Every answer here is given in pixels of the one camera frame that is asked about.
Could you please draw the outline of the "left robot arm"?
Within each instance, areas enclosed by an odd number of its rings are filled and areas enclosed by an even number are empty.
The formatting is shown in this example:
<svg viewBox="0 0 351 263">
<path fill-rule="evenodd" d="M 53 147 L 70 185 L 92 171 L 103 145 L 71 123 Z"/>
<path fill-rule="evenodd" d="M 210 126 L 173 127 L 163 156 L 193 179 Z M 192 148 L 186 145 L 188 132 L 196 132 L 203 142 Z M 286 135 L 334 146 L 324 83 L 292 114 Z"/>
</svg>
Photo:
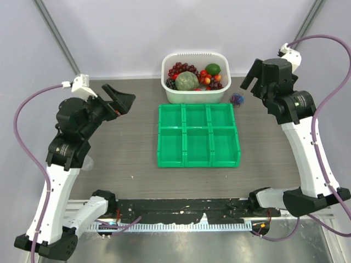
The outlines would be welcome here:
<svg viewBox="0 0 351 263">
<path fill-rule="evenodd" d="M 105 101 L 88 87 L 76 89 L 78 97 L 65 99 L 59 105 L 55 126 L 57 134 L 48 146 L 46 166 L 36 159 L 20 137 L 19 114 L 30 100 L 50 90 L 72 87 L 71 82 L 62 82 L 30 95 L 20 104 L 13 120 L 14 134 L 20 147 L 38 166 L 45 179 L 31 226 L 14 242 L 16 248 L 30 253 L 31 262 L 35 261 L 36 255 L 53 260 L 68 260 L 82 232 L 100 216 L 112 218 L 118 207 L 112 192 L 97 190 L 74 217 L 64 221 L 73 184 L 80 171 L 87 170 L 93 163 L 88 155 L 89 139 L 103 122 L 127 114 L 136 99 L 134 94 L 118 92 L 104 84 L 102 88 L 110 97 L 109 101 Z"/>
</svg>

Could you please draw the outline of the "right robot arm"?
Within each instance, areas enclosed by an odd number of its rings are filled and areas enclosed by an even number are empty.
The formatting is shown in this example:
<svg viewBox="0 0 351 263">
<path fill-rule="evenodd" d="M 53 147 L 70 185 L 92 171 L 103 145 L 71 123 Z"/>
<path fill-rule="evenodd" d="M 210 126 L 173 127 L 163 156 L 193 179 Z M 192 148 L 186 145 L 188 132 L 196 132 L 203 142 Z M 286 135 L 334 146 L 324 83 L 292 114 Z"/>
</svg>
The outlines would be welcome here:
<svg viewBox="0 0 351 263">
<path fill-rule="evenodd" d="M 350 191 L 340 187 L 327 163 L 318 130 L 312 130 L 316 107 L 307 91 L 295 91 L 298 77 L 292 64 L 283 58 L 255 59 L 240 87 L 251 89 L 261 99 L 268 113 L 276 118 L 285 133 L 298 167 L 301 185 L 292 189 L 261 188 L 250 192 L 247 208 L 253 216 L 261 216 L 268 208 L 287 210 L 300 217 L 350 199 Z M 314 146 L 318 145 L 317 155 Z"/>
</svg>

